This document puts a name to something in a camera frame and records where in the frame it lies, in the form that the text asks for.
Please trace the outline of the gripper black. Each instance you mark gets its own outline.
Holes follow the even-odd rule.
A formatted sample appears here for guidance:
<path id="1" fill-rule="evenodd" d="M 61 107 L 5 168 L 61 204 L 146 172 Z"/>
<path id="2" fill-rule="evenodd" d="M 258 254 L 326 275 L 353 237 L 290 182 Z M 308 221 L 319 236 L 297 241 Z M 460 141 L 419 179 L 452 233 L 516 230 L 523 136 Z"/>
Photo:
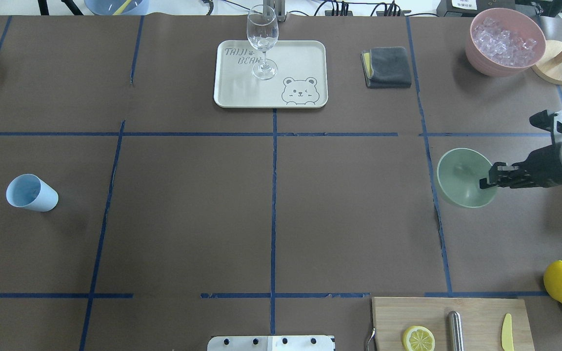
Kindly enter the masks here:
<path id="1" fill-rule="evenodd" d="M 562 163 L 559 149 L 546 146 L 529 153 L 526 160 L 508 165 L 493 165 L 490 173 L 507 173 L 502 178 L 481 178 L 480 189 L 509 187 L 511 189 L 531 187 L 555 187 L 562 181 Z"/>

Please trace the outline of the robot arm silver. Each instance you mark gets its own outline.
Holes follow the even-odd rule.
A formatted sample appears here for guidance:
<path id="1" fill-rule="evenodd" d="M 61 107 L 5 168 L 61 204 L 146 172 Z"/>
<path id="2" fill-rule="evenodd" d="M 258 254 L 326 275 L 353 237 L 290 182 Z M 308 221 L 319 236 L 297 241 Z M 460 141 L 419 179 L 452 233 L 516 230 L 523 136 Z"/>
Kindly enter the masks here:
<path id="1" fill-rule="evenodd" d="M 536 149 L 526 160 L 508 165 L 496 162 L 486 178 L 479 180 L 480 189 L 555 187 L 562 185 L 562 142 Z"/>

